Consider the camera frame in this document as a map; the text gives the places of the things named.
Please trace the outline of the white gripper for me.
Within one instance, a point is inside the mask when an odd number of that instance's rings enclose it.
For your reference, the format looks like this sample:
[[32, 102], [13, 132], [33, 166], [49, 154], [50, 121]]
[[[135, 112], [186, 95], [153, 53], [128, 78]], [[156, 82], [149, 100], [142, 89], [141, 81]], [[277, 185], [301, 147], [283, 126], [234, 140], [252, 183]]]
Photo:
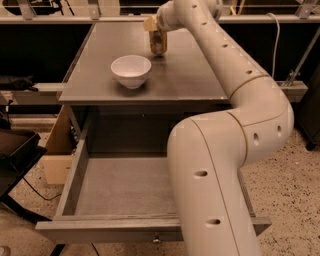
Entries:
[[156, 15], [152, 15], [143, 22], [145, 31], [157, 31], [158, 27], [165, 32], [178, 30], [182, 27], [182, 24], [178, 20], [174, 4], [172, 1], [161, 5]]

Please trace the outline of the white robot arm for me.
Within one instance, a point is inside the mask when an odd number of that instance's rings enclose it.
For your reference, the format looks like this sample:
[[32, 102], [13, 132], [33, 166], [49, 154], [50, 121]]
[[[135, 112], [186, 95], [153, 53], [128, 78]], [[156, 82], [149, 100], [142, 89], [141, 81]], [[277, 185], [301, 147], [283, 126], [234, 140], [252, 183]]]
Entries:
[[294, 114], [273, 78], [218, 25], [216, 5], [170, 0], [144, 23], [187, 29], [231, 104], [173, 128], [168, 168], [188, 256], [262, 256], [238, 171], [286, 143]]

